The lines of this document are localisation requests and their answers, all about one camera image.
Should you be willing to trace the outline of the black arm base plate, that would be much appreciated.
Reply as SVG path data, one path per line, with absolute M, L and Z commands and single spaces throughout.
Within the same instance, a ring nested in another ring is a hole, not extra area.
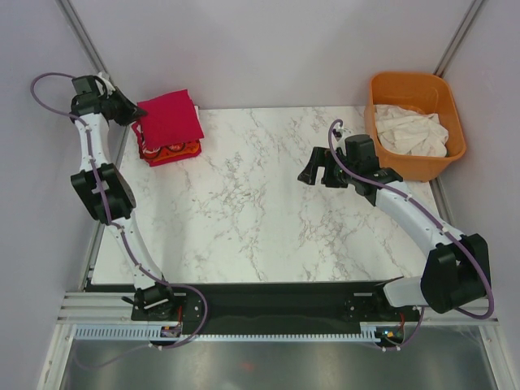
M 322 336 L 356 334 L 362 323 L 412 323 L 410 306 L 394 308 L 379 281 L 194 284 L 138 290 L 132 320 L 181 321 L 186 335 Z

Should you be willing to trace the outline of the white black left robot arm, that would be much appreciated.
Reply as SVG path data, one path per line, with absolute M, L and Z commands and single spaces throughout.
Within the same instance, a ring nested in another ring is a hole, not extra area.
M 110 122 L 127 126 L 146 115 L 109 80 L 74 77 L 71 120 L 80 135 L 80 171 L 71 177 L 90 216 L 108 228 L 130 266 L 135 289 L 125 301 L 134 321 L 168 321 L 177 315 L 179 300 L 150 256 L 137 226 L 133 192 L 117 166 L 109 161 L 106 143 Z

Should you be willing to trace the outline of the crimson red t-shirt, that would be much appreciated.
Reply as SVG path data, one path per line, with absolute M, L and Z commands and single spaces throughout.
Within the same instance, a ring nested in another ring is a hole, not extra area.
M 147 113 L 139 122 L 149 149 L 199 141 L 204 137 L 187 89 L 138 102 L 137 106 Z

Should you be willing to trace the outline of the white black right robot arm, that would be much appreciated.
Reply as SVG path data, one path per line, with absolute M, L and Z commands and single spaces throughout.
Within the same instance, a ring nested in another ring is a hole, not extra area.
M 324 170 L 318 179 L 319 168 Z M 438 314 L 456 310 L 473 319 L 489 319 L 495 309 L 488 244 L 479 234 L 466 235 L 433 213 L 392 168 L 381 167 L 373 140 L 349 136 L 343 148 L 313 148 L 298 181 L 328 188 L 353 186 L 358 195 L 389 215 L 426 258 L 418 277 L 383 283 L 372 299 L 374 314 L 392 319 L 403 306 L 429 307 Z

